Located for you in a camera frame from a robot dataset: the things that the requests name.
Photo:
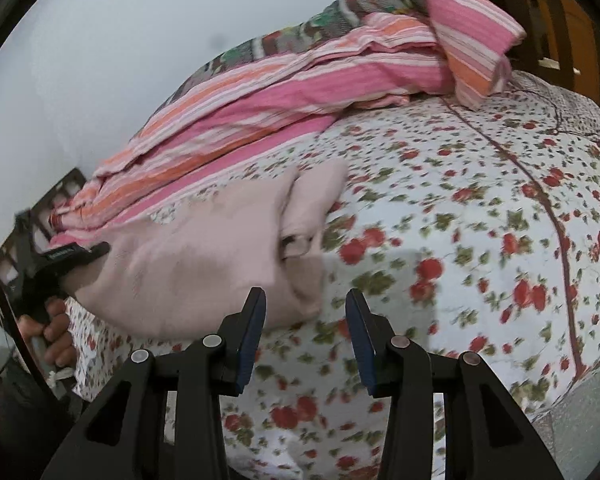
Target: striped fabric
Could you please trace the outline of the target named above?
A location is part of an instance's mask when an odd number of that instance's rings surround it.
[[[276,139],[288,142],[290,128],[294,137],[323,131],[351,106],[405,104],[410,94],[455,88],[459,101],[476,109],[506,83],[504,53],[524,30],[488,0],[426,3],[428,20],[376,12],[314,50],[267,57],[193,87],[106,160],[52,214],[52,225],[58,231],[100,228],[190,172],[203,173],[230,153],[239,163],[269,136],[269,149]]]

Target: folded blanket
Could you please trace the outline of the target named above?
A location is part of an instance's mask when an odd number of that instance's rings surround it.
[[[340,0],[338,9],[316,18],[320,38],[315,32],[313,40],[287,48],[279,36],[271,56],[264,47],[270,42],[260,38],[261,56],[224,62],[224,72],[213,63],[204,69],[55,211],[54,228],[99,228],[241,146],[299,124],[296,136],[323,131],[352,104],[404,104],[409,94],[443,94],[455,86],[460,102],[477,108],[502,88],[510,73],[504,53],[524,36],[488,0]],[[349,26],[330,29],[332,15],[338,23],[346,16]],[[323,41],[327,29],[330,40]],[[294,30],[300,38],[310,28]],[[324,118],[319,127],[310,120],[316,117]]]
[[[346,174],[340,160],[291,168],[232,182],[170,224],[145,217],[106,230],[110,253],[62,285],[99,318],[158,339],[214,332],[252,286],[266,292],[268,328],[305,320],[322,304],[322,229]]]

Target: floral bed sheet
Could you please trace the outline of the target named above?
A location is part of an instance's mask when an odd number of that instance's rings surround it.
[[[324,232],[324,307],[263,334],[245,393],[221,401],[230,465],[248,478],[375,478],[389,400],[360,383],[347,291],[432,352],[479,352],[529,417],[600,368],[600,110],[515,73],[476,112],[454,98],[351,114],[189,189],[280,174],[333,156],[349,181]],[[169,222],[178,204],[151,214]],[[120,333],[69,302],[76,391],[96,396],[137,348],[186,341]],[[174,398],[166,425],[173,437]],[[444,476],[442,398],[432,475]]]

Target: folded pink cloth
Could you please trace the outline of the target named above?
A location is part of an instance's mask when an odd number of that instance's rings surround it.
[[[266,292],[268,328],[315,316],[322,229],[346,175],[341,160],[289,168],[183,204],[169,224],[146,217],[105,230],[110,253],[71,272],[64,289],[99,318],[153,338],[214,332],[252,286]]]

